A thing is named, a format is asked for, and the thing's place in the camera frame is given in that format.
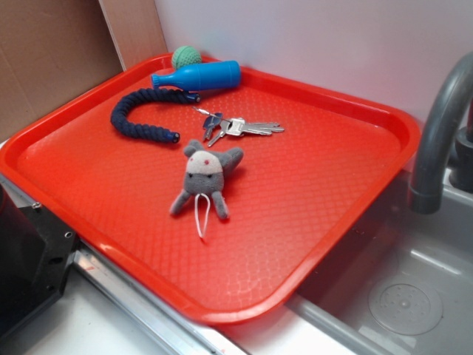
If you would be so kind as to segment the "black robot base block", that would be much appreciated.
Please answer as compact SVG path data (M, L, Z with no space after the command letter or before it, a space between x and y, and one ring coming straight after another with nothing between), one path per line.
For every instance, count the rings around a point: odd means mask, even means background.
M45 207L17 207L1 189L1 341L64 294L76 232Z

